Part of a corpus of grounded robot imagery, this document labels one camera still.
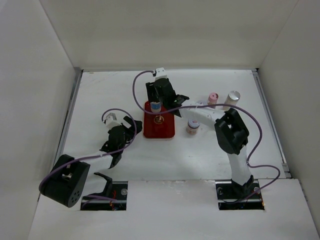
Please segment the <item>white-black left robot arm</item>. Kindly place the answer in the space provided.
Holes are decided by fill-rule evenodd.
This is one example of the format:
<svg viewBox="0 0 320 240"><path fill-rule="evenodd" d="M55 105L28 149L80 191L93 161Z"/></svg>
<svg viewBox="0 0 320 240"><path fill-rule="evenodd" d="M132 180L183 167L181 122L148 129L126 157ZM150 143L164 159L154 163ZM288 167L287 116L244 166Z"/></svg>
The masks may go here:
<svg viewBox="0 0 320 240"><path fill-rule="evenodd" d="M100 149L103 157L111 157L110 168L118 164L124 149L143 129L142 121L129 116L123 119L130 124L130 127L122 123L111 127L108 131L108 140ZM87 156L76 160L70 155L61 155L49 175L40 183L40 193L68 208L73 207L80 199L90 170L90 164L84 160L99 157L99 155Z"/></svg>

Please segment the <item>tall jar blue label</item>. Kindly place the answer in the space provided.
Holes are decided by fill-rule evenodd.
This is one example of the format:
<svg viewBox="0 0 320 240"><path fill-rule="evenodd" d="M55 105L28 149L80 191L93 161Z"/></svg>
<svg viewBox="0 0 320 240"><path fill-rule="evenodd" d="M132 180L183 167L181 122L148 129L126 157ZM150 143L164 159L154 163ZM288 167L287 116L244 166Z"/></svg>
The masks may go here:
<svg viewBox="0 0 320 240"><path fill-rule="evenodd" d="M152 113L159 113L162 109L162 104L160 102L150 102L150 110Z"/></svg>

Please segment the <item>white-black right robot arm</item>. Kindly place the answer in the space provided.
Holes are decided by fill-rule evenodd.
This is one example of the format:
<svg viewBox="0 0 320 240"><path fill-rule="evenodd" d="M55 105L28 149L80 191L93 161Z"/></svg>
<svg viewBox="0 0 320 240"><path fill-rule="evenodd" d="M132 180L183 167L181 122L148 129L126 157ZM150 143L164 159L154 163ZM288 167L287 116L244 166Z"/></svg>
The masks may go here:
<svg viewBox="0 0 320 240"><path fill-rule="evenodd" d="M150 103L160 103L169 113L213 128L219 147L227 153L231 167L231 186L237 201L250 194L254 181L247 165L249 130L234 108L227 111L204 106L189 97L176 94L168 78L160 78L145 84Z"/></svg>

